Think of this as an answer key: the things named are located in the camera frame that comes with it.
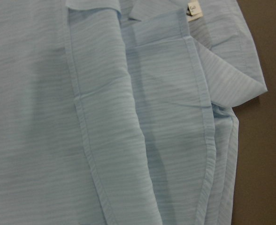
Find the light blue button shirt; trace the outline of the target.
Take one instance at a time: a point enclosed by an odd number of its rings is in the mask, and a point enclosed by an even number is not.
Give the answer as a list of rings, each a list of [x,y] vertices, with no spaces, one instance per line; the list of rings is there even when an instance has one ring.
[[[235,0],[0,0],[0,225],[229,225],[233,108],[267,91]]]

